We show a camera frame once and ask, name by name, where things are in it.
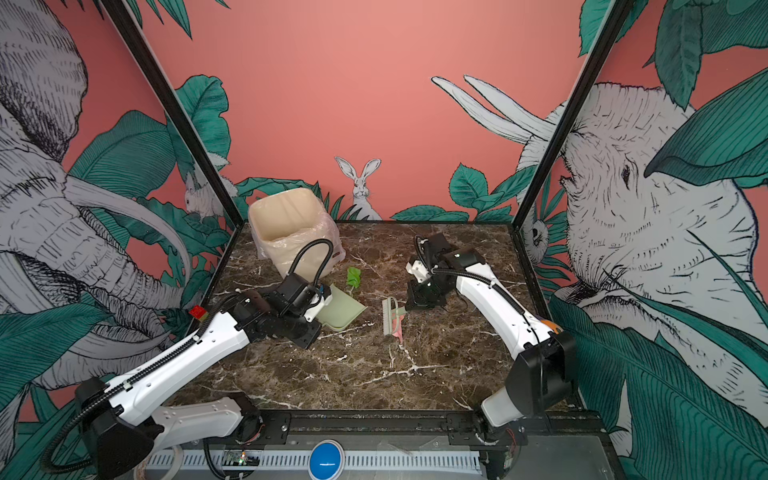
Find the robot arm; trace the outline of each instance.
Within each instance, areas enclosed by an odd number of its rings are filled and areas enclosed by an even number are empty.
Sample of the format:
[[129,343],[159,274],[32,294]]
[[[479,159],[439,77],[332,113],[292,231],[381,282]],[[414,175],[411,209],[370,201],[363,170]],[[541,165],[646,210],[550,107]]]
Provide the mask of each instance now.
[[505,386],[482,403],[493,427],[542,414],[574,390],[578,364],[569,333],[528,312],[476,250],[456,249],[441,233],[416,237],[415,248],[417,255],[406,267],[415,277],[408,285],[406,309],[443,306],[456,289],[491,323],[515,361]]
[[[294,260],[318,243],[308,243]],[[407,270],[406,307],[427,310],[445,305],[445,295],[458,290],[493,325],[515,360],[505,388],[482,403],[488,422],[499,427],[524,415],[541,413],[572,389],[575,376],[574,342],[532,316],[499,283],[491,268],[472,248],[457,250],[443,235],[416,243],[417,257]],[[216,402],[163,407],[178,389],[223,357],[268,336],[284,337],[308,348],[319,335],[316,314],[331,301],[330,288],[318,278],[309,283],[289,270],[271,290],[250,291],[219,302],[210,320],[195,333],[144,365],[114,377],[83,382],[75,391],[81,411],[46,448],[41,467],[66,473],[94,464],[100,478],[128,472],[152,452],[212,436],[238,442],[258,438],[263,424],[259,409],[244,394]],[[58,445],[73,429],[81,429],[90,458],[71,465],[52,461]]]

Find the green dustpan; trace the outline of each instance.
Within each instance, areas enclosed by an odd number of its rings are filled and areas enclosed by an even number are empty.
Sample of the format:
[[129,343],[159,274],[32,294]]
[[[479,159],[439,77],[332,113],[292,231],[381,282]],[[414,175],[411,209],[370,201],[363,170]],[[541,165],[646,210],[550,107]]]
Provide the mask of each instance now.
[[333,284],[331,285],[331,294],[333,295],[331,303],[320,310],[317,319],[336,332],[344,330],[363,310],[368,308]]

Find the trash bin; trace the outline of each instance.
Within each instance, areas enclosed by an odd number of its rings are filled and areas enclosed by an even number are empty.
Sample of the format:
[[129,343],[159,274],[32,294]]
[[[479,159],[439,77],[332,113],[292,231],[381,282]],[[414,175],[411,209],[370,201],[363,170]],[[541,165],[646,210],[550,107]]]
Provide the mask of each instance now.
[[[259,255],[271,259],[283,278],[301,247],[312,240],[327,238],[333,242],[333,257],[321,276],[330,273],[346,255],[336,222],[309,189],[294,188],[257,200],[248,208],[248,222]],[[312,247],[296,273],[311,282],[327,253],[325,245]]]

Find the black metal frame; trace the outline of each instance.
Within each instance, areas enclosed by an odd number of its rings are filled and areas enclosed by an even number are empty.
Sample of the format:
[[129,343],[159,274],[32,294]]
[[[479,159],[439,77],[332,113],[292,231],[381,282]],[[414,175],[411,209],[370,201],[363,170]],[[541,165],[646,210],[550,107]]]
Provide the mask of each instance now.
[[[470,450],[508,450],[511,438],[506,438],[505,429],[501,429],[503,436],[493,445],[483,445],[475,437],[474,415],[468,410],[261,410],[263,434],[249,446],[285,445],[288,435],[423,435],[430,438],[445,435],[450,445],[463,445]],[[514,432],[519,445],[527,445],[529,435],[598,437],[614,477],[616,480],[626,479],[597,412],[549,412],[548,420],[531,417],[512,422],[507,427]],[[234,438],[216,439],[213,443],[225,448],[243,448],[243,444]]]
[[611,47],[614,42],[616,42],[621,27],[627,20],[627,16],[629,16],[633,4],[633,0],[616,0],[611,11],[608,12],[604,26],[598,34],[598,39],[595,41],[587,61],[584,63],[584,69],[581,71],[581,75],[579,75],[576,86],[571,93],[571,97],[568,99],[568,104],[565,105],[558,126],[554,129],[552,139],[549,141],[547,150],[544,152],[544,156],[541,159],[541,163],[536,169],[531,185],[528,187],[528,192],[525,194],[525,198],[518,208],[518,212],[515,215],[515,221],[512,222],[512,227],[515,230],[520,230],[522,227],[523,220],[534,206],[536,196],[544,186],[544,182],[547,180],[550,170],[552,170],[555,161],[560,157],[563,144],[571,133],[571,129],[581,112],[581,107],[584,106],[584,102],[587,100],[592,85],[594,85],[595,81],[598,79],[600,70],[603,68],[603,64],[608,57],[608,53],[611,51]]
[[131,50],[136,62],[147,78],[150,86],[160,99],[163,108],[165,109],[170,121],[179,132],[181,139],[187,144],[192,158],[197,162],[197,165],[205,174],[208,179],[208,183],[214,189],[214,193],[219,197],[219,201],[224,206],[224,211],[227,212],[230,220],[234,223],[235,227],[242,227],[245,223],[240,216],[240,212],[232,201],[227,191],[224,189],[224,185],[221,183],[216,168],[208,160],[208,153],[203,145],[203,142],[197,136],[197,132],[190,122],[190,118],[184,111],[184,108],[179,103],[176,92],[170,86],[165,74],[163,73],[160,65],[157,63],[157,59],[152,54],[152,51],[147,46],[147,42],[144,40],[144,35],[138,29],[134,23],[134,19],[121,0],[101,0],[104,5],[104,9],[109,14],[112,23],[115,28],[120,32],[121,37]]
[[[224,206],[227,215],[234,223],[233,236],[225,249],[217,272],[211,280],[213,286],[223,272],[223,267],[229,260],[233,245],[237,237],[242,233],[245,220],[224,189],[220,178],[214,166],[208,160],[205,146],[189,117],[181,107],[175,91],[170,86],[160,65],[147,46],[144,36],[137,28],[134,20],[121,0],[102,0],[105,10],[120,32],[126,45],[133,54],[136,62],[149,81],[155,94],[160,99],[163,107],[168,113],[170,121],[174,123],[179,135],[187,144],[193,158],[205,174],[214,193]],[[525,215],[535,204],[535,198],[541,191],[549,171],[555,161],[560,156],[562,146],[570,133],[578,114],[584,105],[592,85],[595,83],[598,74],[607,58],[611,46],[616,40],[617,34],[626,20],[631,7],[632,0],[617,0],[611,11],[607,14],[604,27],[601,29],[597,41],[594,44],[584,69],[579,76],[578,82],[574,87],[568,105],[566,106],[560,122],[555,128],[554,135],[547,146],[545,155],[536,171],[531,186],[519,207],[515,220],[509,225],[510,236],[515,250],[520,259],[526,281],[528,283],[534,305],[540,316],[549,318],[547,303],[536,280],[536,276],[528,255],[525,253],[525,246],[520,234],[520,228]],[[211,287],[209,286],[203,304],[210,299]],[[608,461],[614,471],[617,480],[624,480],[624,471],[618,460],[616,452],[613,449],[611,439],[605,432],[603,422],[596,412],[584,411],[581,400],[578,395],[573,395],[568,402],[577,406],[577,411],[573,412],[548,412],[547,418],[534,417],[522,419],[515,424],[522,427],[521,432],[527,432],[532,435],[595,435],[601,440],[603,449]],[[471,449],[494,450],[489,445],[471,445],[473,441],[463,440],[456,435],[455,425],[472,423],[472,412],[469,411],[416,411],[416,410],[391,410],[391,411],[347,411],[347,410],[263,410],[263,417],[268,423],[274,423],[271,430],[276,433],[270,439],[262,439],[259,445],[266,445],[272,442],[272,439],[279,444],[285,442],[288,434],[291,435],[317,435],[317,434],[344,434],[344,435],[447,435],[455,444],[469,445]],[[283,425],[288,425],[287,430],[282,430]],[[242,445],[235,443],[235,448],[241,448]]]

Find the brown marble surface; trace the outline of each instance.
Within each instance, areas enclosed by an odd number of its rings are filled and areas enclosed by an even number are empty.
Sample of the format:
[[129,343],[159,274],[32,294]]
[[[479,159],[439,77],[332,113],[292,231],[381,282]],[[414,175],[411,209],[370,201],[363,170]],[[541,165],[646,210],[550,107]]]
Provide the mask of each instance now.
[[[413,236],[443,232],[457,247],[475,247],[534,311],[506,226],[342,223],[339,230],[346,259],[323,282],[344,286],[347,267],[360,268],[361,287],[353,295],[368,306],[347,330],[324,327],[309,350],[271,339],[251,344],[200,374],[168,405],[243,391],[267,409],[463,409],[503,385],[511,357],[471,303],[452,293],[445,310],[407,313],[400,345],[383,335],[382,300],[406,301]],[[214,294],[280,281],[273,264],[258,259],[247,227],[224,268]]]

